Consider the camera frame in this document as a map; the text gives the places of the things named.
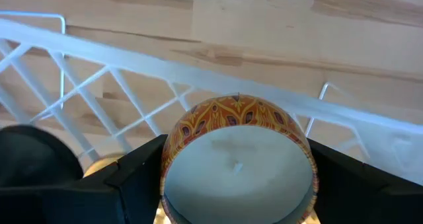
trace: candle wick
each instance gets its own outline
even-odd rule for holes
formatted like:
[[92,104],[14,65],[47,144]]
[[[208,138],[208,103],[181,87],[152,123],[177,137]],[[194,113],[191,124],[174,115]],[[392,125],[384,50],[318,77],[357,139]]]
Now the candle wick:
[[241,171],[242,168],[243,168],[243,164],[237,161],[235,165],[233,166],[233,174],[237,175]]

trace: white wax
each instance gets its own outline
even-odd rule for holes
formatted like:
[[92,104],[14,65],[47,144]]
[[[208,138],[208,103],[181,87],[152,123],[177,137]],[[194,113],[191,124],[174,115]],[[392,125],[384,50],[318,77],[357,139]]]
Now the white wax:
[[165,194],[193,224],[271,224],[299,205],[312,175],[303,151],[284,135],[234,126],[182,150],[169,169]]

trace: wire grid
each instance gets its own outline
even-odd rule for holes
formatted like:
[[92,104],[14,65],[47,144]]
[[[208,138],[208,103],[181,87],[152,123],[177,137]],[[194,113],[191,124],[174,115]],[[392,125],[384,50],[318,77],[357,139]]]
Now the wire grid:
[[[195,89],[211,91],[216,94],[227,94],[229,91],[235,90],[270,100],[287,110],[295,120],[297,120],[296,114],[312,118],[305,131],[307,134],[311,130],[314,119],[350,128],[356,135],[356,140],[345,141],[342,144],[344,147],[350,147],[357,141],[371,165],[417,183],[423,183],[423,172],[420,170],[420,167],[423,166],[423,147],[418,145],[423,139],[423,127],[325,102],[323,101],[325,91],[328,86],[333,86],[330,83],[323,86],[319,99],[316,99],[270,85],[221,75],[180,63],[163,61],[136,52],[121,50],[3,19],[0,19],[0,38],[3,38],[0,39],[0,51],[4,55],[3,60],[0,61],[0,72],[11,64],[24,79],[25,83],[33,90],[34,94],[44,103],[46,109],[35,117],[29,118],[1,87],[0,102],[20,123],[30,124],[46,114],[52,113],[94,161],[98,159],[98,153],[95,150],[96,145],[91,145],[77,129],[73,121],[59,108],[60,104],[73,95],[80,94],[108,130],[110,137],[101,142],[101,144],[115,139],[125,151],[129,152],[132,148],[123,136],[125,132],[146,121],[154,134],[159,135],[161,130],[152,117],[176,102],[179,102],[185,110],[188,110],[190,105],[185,100],[185,96]],[[19,42],[20,44],[12,50],[5,39]],[[51,99],[46,88],[20,60],[20,57],[32,47],[47,50],[50,57],[73,83],[73,90],[56,101]],[[88,79],[82,81],[76,76],[62,55],[78,57],[79,59],[104,66]],[[174,98],[156,107],[152,112],[146,113],[142,102],[133,93],[120,70],[140,73],[166,81],[174,93]],[[140,115],[138,120],[120,130],[106,115],[94,99],[94,96],[85,88],[106,72],[112,74]],[[180,93],[175,88],[175,83],[188,85],[190,88]]]

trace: black holder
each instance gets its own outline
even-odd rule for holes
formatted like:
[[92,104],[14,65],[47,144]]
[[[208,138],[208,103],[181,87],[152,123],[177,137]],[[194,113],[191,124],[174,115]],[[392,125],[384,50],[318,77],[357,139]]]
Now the black holder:
[[[0,188],[0,223],[153,223],[166,138],[65,186]],[[319,170],[315,211],[322,224],[421,220],[423,187],[309,142]]]

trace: paisley pattern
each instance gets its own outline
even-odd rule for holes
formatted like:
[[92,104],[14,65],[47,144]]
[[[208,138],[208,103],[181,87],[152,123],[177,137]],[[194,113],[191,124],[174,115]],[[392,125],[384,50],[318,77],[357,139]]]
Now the paisley pattern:
[[169,134],[162,154],[161,188],[162,203],[166,214],[172,223],[168,210],[167,200],[164,198],[165,179],[169,167],[175,157],[196,138],[210,131],[228,126],[259,126],[284,134],[295,142],[305,153],[313,170],[313,198],[305,211],[301,223],[313,210],[317,198],[319,181],[317,168],[307,138],[302,133],[297,123],[281,108],[275,104],[249,95],[223,96],[211,98],[197,104],[185,113]]

